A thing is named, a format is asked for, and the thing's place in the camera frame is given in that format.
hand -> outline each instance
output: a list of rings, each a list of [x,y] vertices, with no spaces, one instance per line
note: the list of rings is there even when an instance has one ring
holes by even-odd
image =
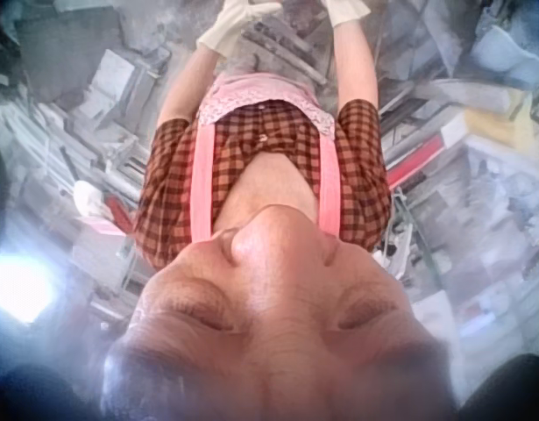
[[[334,28],[351,20],[359,20],[371,12],[363,0],[322,0],[322,3],[328,10]]]
[[[224,0],[215,24],[197,40],[197,44],[204,44],[224,57],[230,57],[247,24],[281,8],[277,2],[250,4],[248,0]]]

checkered shirt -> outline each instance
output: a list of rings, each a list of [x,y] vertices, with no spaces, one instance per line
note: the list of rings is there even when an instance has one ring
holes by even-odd
[[[141,253],[158,270],[191,243],[189,192],[197,125],[197,120],[191,125],[182,119],[167,121],[152,142],[134,232]],[[230,189],[260,152],[285,154],[319,197],[319,139],[310,120],[283,101],[248,105],[220,119],[213,164],[213,224]],[[342,197],[339,236],[370,251],[386,228],[391,200],[373,105],[358,99],[343,107],[337,118],[336,146]]]

red stripe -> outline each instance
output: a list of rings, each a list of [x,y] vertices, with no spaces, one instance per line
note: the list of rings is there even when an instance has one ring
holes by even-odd
[[[444,150],[443,137],[437,134],[419,146],[402,162],[388,171],[387,180],[390,190],[395,189],[409,177],[423,169]]]

white glove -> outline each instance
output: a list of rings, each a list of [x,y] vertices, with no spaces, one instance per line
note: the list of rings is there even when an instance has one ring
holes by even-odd
[[[247,24],[281,8],[279,3],[250,4],[248,0],[224,0],[215,24],[197,40],[197,45],[204,44],[228,58]]]
[[[359,20],[371,12],[363,0],[322,0],[322,3],[328,10],[334,28],[351,20]]]

pink strap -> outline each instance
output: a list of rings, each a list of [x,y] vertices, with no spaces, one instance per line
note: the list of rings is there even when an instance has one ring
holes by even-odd
[[[341,173],[336,144],[320,133],[320,229],[339,237],[341,225]]]
[[[191,240],[194,243],[211,237],[213,195],[213,159],[215,156],[215,125],[199,125],[191,175]]]

